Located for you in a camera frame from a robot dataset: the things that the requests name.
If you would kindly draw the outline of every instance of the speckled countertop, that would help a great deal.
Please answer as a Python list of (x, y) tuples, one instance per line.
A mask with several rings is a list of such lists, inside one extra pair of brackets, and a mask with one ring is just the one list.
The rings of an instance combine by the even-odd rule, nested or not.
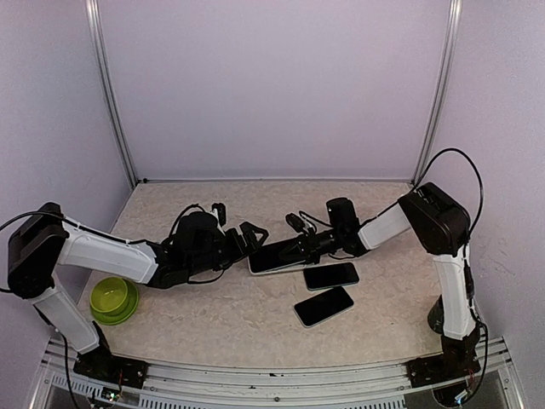
[[(267, 243), (272, 243), (294, 237), (284, 221), (290, 212), (305, 210), (327, 220), (325, 202), (344, 196), (363, 221), (406, 192), (404, 183), (375, 182), (140, 184), (114, 233), (159, 241), (187, 205), (208, 209), (222, 202), (227, 228), (249, 221), (266, 228)], [(102, 329), (114, 353), (210, 366), (342, 366), (439, 352), (439, 336), (427, 326), (439, 282), (416, 236), (403, 233), (354, 263), (360, 281), (347, 287), (354, 307), (313, 328), (303, 327), (293, 309), (313, 295), (301, 271), (255, 277), (242, 261), (214, 284), (164, 291), (138, 285), (141, 301), (135, 314)], [(105, 276), (93, 272), (85, 286), (79, 307), (88, 317), (90, 290)]]

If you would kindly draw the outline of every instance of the smartphone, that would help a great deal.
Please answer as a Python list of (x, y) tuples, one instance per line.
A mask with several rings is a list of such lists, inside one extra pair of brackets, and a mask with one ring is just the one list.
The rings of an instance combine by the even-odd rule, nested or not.
[(332, 264), (330, 266), (305, 268), (303, 270), (307, 289), (310, 291), (351, 285), (359, 282), (356, 268), (351, 262)]
[[(270, 245), (262, 246), (258, 251), (248, 257), (250, 272), (252, 274), (275, 273), (287, 267), (297, 266), (305, 262), (306, 256), (303, 256), (297, 250), (297, 238), (279, 241)], [(290, 259), (284, 260), (280, 253), (285, 249), (293, 249), (290, 253)]]
[(294, 306), (304, 326), (314, 326), (354, 305), (342, 287), (335, 287)]

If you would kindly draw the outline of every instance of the green bowl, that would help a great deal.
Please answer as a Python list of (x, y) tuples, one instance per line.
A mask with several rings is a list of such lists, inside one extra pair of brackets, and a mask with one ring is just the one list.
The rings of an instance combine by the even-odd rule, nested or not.
[(91, 308), (91, 314), (93, 315), (93, 317), (99, 324), (102, 324), (102, 325), (121, 324), (136, 311), (136, 307), (138, 307), (138, 302), (140, 301), (138, 289), (136, 288), (136, 285), (132, 283), (132, 281), (129, 281), (126, 279), (124, 280), (124, 282), (129, 289), (128, 295), (127, 295), (127, 299), (128, 299), (127, 307), (117, 315), (105, 315)]
[(91, 311), (105, 316), (121, 314), (129, 304), (129, 288), (124, 279), (110, 277), (95, 285), (90, 298)]

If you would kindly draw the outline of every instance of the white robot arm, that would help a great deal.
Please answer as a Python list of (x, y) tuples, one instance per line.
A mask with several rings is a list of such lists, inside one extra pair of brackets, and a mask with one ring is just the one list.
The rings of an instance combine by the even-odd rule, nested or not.
[[(187, 210), (200, 209), (185, 215)], [(166, 289), (206, 270), (225, 271), (259, 249), (266, 230), (248, 222), (223, 231), (225, 206), (207, 212), (191, 205), (162, 243), (130, 241), (87, 228), (47, 203), (9, 239), (9, 289), (27, 299), (79, 353), (74, 371), (107, 382), (141, 388), (147, 364), (112, 355), (100, 327), (87, 321), (55, 274), (56, 265), (91, 268)]]
[[(401, 205), (381, 213), (376, 219), (364, 224), (358, 237), (367, 250), (374, 250), (384, 242), (411, 228)], [(465, 245), (455, 255), (433, 255), (433, 265), (439, 276), (441, 299), (444, 306), (442, 333), (449, 338), (462, 340), (475, 328), (471, 316), (471, 291), (468, 293), (464, 268), (469, 266), (469, 252)]]
[[(468, 371), (477, 372), (474, 349), (479, 341), (479, 328), (472, 316), (473, 279), (468, 261), (470, 221), (466, 210), (431, 182), (411, 189), (378, 216), (361, 224), (352, 202), (346, 198), (330, 200), (327, 209), (332, 228), (320, 233), (315, 227), (306, 227), (312, 218), (304, 212), (300, 212), (302, 218), (287, 215), (286, 221), (300, 235), (265, 245), (251, 255), (252, 273), (293, 270), (294, 265), (318, 263), (321, 256), (340, 249), (362, 256), (412, 228), (432, 255), (439, 275), (441, 297), (430, 311), (428, 323), (441, 334), (444, 353), (439, 362), (411, 362), (410, 373), (416, 374), (411, 382), (422, 386), (465, 376)], [(441, 377), (429, 377), (433, 371), (441, 373)]]

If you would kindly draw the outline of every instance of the lavender wall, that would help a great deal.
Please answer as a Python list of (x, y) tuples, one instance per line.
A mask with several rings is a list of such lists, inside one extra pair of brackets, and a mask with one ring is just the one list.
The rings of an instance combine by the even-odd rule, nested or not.
[[(53, 200), (108, 229), (129, 196), (78, 0), (0, 2), (0, 221)], [(0, 233), (0, 286), (7, 238)], [(65, 271), (74, 296), (87, 274)], [(0, 407), (21, 407), (49, 328), (27, 303), (0, 294)]]
[[(464, 2), (436, 150), (459, 147), (485, 182), (473, 235), (478, 304), (505, 336), (529, 408), (545, 401), (545, 3)], [(474, 214), (479, 191), (459, 158), (430, 179)]]
[(448, 0), (100, 2), (140, 177), (409, 180)]

